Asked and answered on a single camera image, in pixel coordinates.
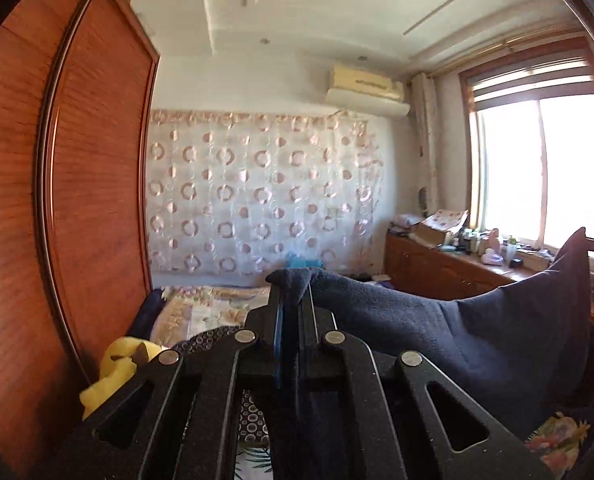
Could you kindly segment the navy blue garment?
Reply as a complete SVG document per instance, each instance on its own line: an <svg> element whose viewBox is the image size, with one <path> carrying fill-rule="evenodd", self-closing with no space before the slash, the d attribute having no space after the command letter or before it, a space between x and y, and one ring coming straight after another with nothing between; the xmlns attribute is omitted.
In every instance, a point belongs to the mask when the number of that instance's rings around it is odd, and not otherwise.
<svg viewBox="0 0 594 480"><path fill-rule="evenodd" d="M521 439L570 398L585 370L591 285L584 229L547 270L461 300L414 296L322 269L280 269L267 280L293 304L310 292L340 330L374 351L423 353Z"/></svg>

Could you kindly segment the dark circle-patterned folded cloth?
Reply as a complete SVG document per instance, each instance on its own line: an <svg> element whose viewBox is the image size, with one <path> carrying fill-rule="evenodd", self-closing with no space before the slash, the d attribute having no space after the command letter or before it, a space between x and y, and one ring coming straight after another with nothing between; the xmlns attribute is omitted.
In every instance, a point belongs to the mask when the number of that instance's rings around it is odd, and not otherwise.
<svg viewBox="0 0 594 480"><path fill-rule="evenodd" d="M220 340L234 335L242 328L240 326L220 326L205 330L190 339L177 342L173 349L192 356L193 354L211 350ZM251 446L270 446L268 426L266 426L263 412L254 404L254 398L249 390L242 392L240 401L237 437L240 443Z"/></svg>

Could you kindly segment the yellow folded cloth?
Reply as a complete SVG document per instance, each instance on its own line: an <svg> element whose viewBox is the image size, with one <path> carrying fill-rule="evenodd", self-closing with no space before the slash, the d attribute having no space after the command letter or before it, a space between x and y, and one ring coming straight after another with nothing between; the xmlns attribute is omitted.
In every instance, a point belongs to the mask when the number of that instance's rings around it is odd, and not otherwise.
<svg viewBox="0 0 594 480"><path fill-rule="evenodd" d="M99 380L80 393L85 420L117 392L137 370L166 347L134 337L120 337L105 351L99 364Z"/></svg>

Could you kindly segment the floral quilt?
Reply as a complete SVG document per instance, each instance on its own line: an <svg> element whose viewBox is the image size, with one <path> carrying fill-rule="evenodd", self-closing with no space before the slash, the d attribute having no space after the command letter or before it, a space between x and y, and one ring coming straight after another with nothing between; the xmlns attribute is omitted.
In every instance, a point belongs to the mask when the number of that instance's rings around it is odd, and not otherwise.
<svg viewBox="0 0 594 480"><path fill-rule="evenodd" d="M250 311L268 304L270 290L270 286L165 287L163 309L152 326L149 340L171 348L208 330L223 326L242 327Z"/></svg>

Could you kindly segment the long wooden sideboard cabinet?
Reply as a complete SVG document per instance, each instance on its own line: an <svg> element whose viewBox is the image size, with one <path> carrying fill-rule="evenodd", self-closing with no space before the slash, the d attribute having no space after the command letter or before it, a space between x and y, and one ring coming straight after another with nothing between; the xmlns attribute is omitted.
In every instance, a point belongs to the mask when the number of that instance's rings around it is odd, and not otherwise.
<svg viewBox="0 0 594 480"><path fill-rule="evenodd" d="M384 256L384 271L395 289L441 300L478 296L536 274L525 268L485 266L473 255L442 252L391 233Z"/></svg>

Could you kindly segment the light blue toy box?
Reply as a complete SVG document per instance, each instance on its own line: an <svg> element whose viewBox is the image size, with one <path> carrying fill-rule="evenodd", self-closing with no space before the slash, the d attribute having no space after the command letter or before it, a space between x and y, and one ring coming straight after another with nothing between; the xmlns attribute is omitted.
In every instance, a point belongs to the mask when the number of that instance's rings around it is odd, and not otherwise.
<svg viewBox="0 0 594 480"><path fill-rule="evenodd" d="M286 256L286 269L324 269L325 264L321 259L309 259L302 255L290 252Z"/></svg>

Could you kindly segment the cardboard box with patterned lid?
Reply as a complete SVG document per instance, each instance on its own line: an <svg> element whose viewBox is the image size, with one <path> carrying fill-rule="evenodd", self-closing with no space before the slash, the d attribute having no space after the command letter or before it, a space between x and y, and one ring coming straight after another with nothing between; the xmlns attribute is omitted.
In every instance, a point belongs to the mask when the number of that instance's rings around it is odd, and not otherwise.
<svg viewBox="0 0 594 480"><path fill-rule="evenodd" d="M439 209L432 216L416 224L410 237L417 243L429 247L450 244L461 231L467 217L467 210Z"/></svg>

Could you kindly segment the bed with leaf-print cover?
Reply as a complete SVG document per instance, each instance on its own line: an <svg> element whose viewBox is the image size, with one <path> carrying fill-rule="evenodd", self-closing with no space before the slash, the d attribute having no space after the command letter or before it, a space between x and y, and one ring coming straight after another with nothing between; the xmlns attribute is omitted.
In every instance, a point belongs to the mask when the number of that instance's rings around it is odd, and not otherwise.
<svg viewBox="0 0 594 480"><path fill-rule="evenodd" d="M435 300L318 269L171 288L173 479L547 479L533 435L589 350L587 278L549 270Z"/></svg>

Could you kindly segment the circle-patterned sheer curtain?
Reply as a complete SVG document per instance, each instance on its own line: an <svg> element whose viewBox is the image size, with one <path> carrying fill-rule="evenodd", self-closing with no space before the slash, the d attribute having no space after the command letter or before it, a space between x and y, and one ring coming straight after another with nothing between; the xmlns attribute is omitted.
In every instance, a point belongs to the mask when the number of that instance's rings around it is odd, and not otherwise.
<svg viewBox="0 0 594 480"><path fill-rule="evenodd" d="M291 259L340 273L374 264L384 163L364 119L154 110L150 267L257 278Z"/></svg>

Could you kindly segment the wooden wardrobe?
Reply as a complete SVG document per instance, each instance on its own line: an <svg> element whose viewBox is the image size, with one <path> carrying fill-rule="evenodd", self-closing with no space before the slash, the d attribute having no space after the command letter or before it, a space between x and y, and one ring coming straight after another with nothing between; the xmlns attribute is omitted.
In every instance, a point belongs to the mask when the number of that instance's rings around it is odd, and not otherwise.
<svg viewBox="0 0 594 480"><path fill-rule="evenodd" d="M0 0L0 460L21 479L152 289L158 62L129 0Z"/></svg>

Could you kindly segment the window with wooden frame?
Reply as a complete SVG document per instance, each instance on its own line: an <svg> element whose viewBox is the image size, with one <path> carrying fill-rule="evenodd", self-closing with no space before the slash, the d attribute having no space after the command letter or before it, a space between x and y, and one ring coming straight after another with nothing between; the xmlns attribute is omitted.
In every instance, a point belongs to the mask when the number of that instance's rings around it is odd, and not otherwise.
<svg viewBox="0 0 594 480"><path fill-rule="evenodd" d="M469 223L557 249L594 236L594 52L582 37L460 75L469 141Z"/></svg>

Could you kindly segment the white wall air conditioner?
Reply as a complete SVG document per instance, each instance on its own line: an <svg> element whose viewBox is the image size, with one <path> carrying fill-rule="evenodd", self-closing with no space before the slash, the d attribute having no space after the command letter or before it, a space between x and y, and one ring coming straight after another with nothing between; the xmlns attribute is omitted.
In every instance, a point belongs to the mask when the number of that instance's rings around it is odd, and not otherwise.
<svg viewBox="0 0 594 480"><path fill-rule="evenodd" d="M411 109L401 81L341 65L329 72L325 102L340 110L394 118L408 116Z"/></svg>

